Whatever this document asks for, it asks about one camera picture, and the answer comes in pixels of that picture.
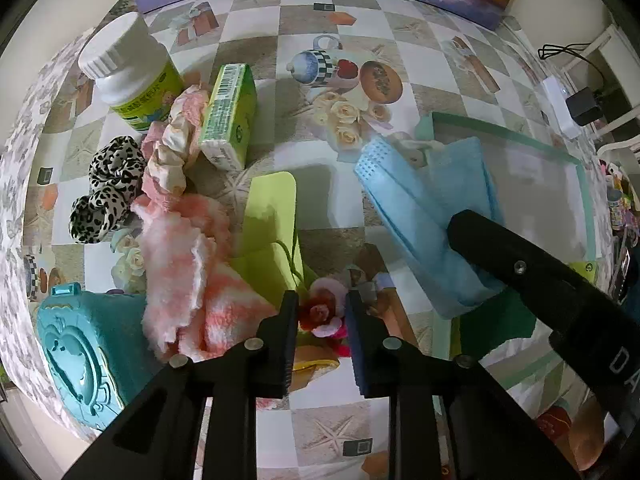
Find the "person right hand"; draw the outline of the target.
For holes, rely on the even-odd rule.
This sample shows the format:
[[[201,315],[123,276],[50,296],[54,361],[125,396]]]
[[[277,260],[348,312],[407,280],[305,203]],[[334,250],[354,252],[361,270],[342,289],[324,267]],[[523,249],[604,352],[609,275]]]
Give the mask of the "person right hand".
[[[578,471],[593,466],[604,449],[605,416],[606,411],[595,396],[585,400],[576,414],[568,434],[568,443]]]

